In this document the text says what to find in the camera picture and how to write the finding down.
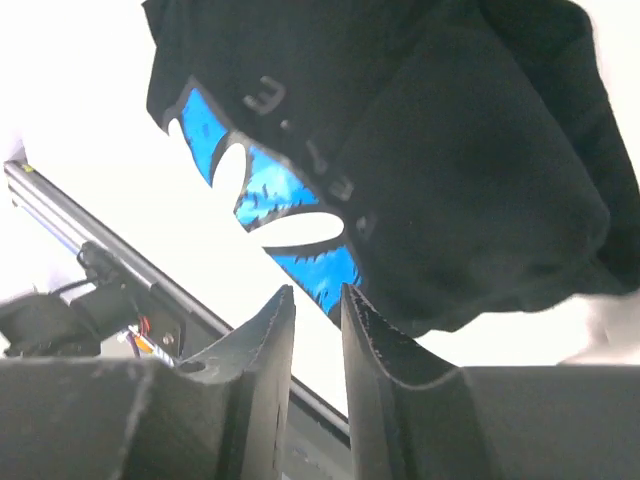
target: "black plastic part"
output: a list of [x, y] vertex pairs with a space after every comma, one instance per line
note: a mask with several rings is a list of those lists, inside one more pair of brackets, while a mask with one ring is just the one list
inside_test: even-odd
[[92, 325], [55, 295], [33, 293], [0, 306], [0, 333], [10, 343], [8, 357], [100, 353]]
[[295, 306], [282, 287], [184, 364], [1, 361], [0, 469], [16, 479], [276, 480]]
[[119, 282], [99, 285], [69, 303], [72, 310], [91, 324], [96, 338], [106, 340], [137, 323], [129, 292]]
[[640, 369], [462, 368], [342, 296], [357, 480], [640, 478]]

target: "cable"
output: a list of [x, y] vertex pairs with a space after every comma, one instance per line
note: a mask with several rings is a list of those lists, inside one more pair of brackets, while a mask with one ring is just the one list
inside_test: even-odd
[[84, 287], [85, 285], [93, 283], [97, 280], [98, 280], [98, 277], [90, 277], [90, 278], [85, 278], [83, 280], [78, 280], [77, 282], [69, 283], [56, 290], [53, 290], [52, 292], [49, 293], [49, 295], [58, 296], [62, 293], [68, 292], [69, 290], [75, 290], [76, 288]]
[[133, 350], [133, 355], [136, 358], [140, 358], [140, 349], [138, 348], [136, 339], [133, 336], [133, 332], [130, 331], [127, 333], [127, 341], [129, 342], [129, 345], [131, 345], [131, 349]]

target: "white oval shape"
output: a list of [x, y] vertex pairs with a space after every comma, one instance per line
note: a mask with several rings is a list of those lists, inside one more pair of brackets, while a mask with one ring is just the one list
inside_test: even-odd
[[249, 235], [264, 248], [293, 247], [331, 240], [343, 230], [344, 222], [337, 215], [308, 212], [279, 218]]
[[216, 208], [233, 212], [247, 171], [246, 154], [242, 144], [234, 143], [222, 155], [211, 184]]

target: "black t-shirt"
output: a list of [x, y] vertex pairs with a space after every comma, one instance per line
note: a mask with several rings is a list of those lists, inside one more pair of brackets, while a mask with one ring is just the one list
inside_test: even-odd
[[640, 197], [587, 15], [564, 0], [148, 0], [148, 109], [212, 182], [247, 148], [247, 230], [332, 318], [362, 287], [401, 329], [640, 285]]

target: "black fabric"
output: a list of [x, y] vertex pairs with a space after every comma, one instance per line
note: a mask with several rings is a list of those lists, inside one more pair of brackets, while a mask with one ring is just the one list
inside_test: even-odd
[[[340, 212], [411, 335], [640, 286], [640, 195], [589, 18], [564, 0], [147, 0], [148, 109], [195, 79]], [[268, 115], [243, 98], [268, 75]], [[286, 120], [290, 128], [283, 128]], [[308, 140], [329, 174], [313, 169]], [[348, 201], [327, 178], [354, 185]], [[372, 229], [363, 229], [361, 219]]]

